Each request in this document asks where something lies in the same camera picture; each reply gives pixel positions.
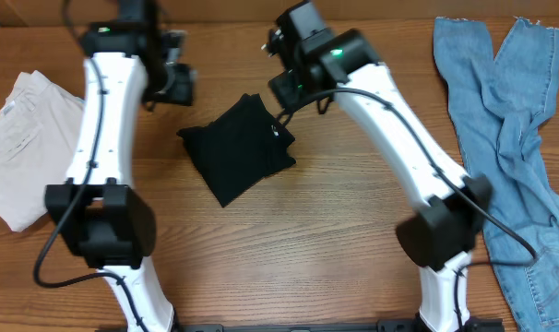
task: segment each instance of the denim pant leg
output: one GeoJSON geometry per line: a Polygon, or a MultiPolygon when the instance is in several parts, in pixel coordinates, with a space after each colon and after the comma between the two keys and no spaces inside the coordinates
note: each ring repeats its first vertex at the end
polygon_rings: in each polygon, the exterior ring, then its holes
{"type": "MultiPolygon", "coordinates": [[[[464,165],[494,186],[490,212],[540,254],[533,267],[495,267],[523,331],[559,332],[559,196],[550,188],[538,126],[555,112],[559,30],[518,19],[496,58],[481,22],[439,18],[434,57],[449,89],[464,165]]],[[[491,259],[524,261],[517,242],[486,223],[491,259]]]]}

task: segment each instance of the jeans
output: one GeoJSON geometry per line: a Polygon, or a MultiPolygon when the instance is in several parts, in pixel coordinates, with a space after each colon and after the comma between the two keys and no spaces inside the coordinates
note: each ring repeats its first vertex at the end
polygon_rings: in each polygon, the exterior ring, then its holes
{"type": "MultiPolygon", "coordinates": [[[[538,135],[556,111],[559,29],[518,18],[494,57],[484,23],[438,18],[434,57],[468,173],[489,178],[490,212],[540,256],[532,267],[494,267],[501,290],[520,330],[559,332],[559,195],[538,135]]],[[[492,223],[483,234],[492,260],[529,260],[492,223]]]]}

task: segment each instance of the wooden table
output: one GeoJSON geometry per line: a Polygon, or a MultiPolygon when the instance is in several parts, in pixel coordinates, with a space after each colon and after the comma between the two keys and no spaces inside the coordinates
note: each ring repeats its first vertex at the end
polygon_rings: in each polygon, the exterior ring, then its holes
{"type": "MultiPolygon", "coordinates": [[[[495,49],[512,18],[487,21],[495,49]]],[[[559,27],[559,18],[543,18],[559,27]]],[[[400,90],[456,161],[458,143],[446,112],[446,89],[432,57],[433,21],[333,23],[363,31],[392,68],[400,90]]],[[[312,108],[290,123],[296,166],[261,181],[226,208],[205,186],[175,132],[205,125],[239,100],[260,93],[280,108],[267,82],[279,59],[259,47],[269,23],[190,24],[183,61],[199,72],[196,104],[141,112],[134,150],[137,191],[158,216],[154,262],[161,285],[185,324],[374,322],[410,317],[421,294],[415,265],[394,234],[411,215],[396,178],[366,135],[336,106],[312,108]]],[[[82,56],[65,30],[0,29],[0,108],[19,72],[39,70],[82,96],[82,56]]],[[[542,130],[542,153],[559,194],[557,115],[542,130]]],[[[61,290],[34,285],[31,270],[54,228],[47,218],[22,233],[0,219],[0,332],[92,331],[124,318],[108,287],[93,280],[61,290]]],[[[476,259],[486,258],[479,242],[476,259]]],[[[43,269],[48,280],[89,272],[58,241],[43,269]]],[[[469,308],[515,323],[489,267],[470,272],[469,308]]]]}

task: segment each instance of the black garment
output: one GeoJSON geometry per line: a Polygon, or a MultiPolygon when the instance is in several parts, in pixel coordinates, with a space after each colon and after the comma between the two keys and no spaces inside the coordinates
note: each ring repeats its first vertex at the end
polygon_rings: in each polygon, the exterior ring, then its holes
{"type": "Polygon", "coordinates": [[[258,94],[244,94],[218,120],[181,129],[177,136],[223,208],[262,178],[296,163],[287,151],[294,136],[258,94]]]}

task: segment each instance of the clothing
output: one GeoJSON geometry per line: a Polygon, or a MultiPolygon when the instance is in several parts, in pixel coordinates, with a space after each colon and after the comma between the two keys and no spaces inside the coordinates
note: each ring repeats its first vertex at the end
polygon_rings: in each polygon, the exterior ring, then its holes
{"type": "Polygon", "coordinates": [[[83,103],[42,73],[21,73],[0,111],[0,217],[23,231],[46,213],[47,184],[65,181],[83,103]]]}
{"type": "Polygon", "coordinates": [[[210,125],[177,135],[223,208],[262,178],[296,163],[287,151],[294,137],[258,94],[243,95],[210,125]]]}
{"type": "MultiPolygon", "coordinates": [[[[540,256],[532,267],[494,267],[503,294],[522,331],[559,332],[559,195],[538,135],[556,111],[559,29],[519,18],[494,58],[484,23],[438,18],[434,57],[467,171],[491,180],[490,212],[540,256]]],[[[492,223],[483,233],[492,260],[529,260],[492,223]]]]}

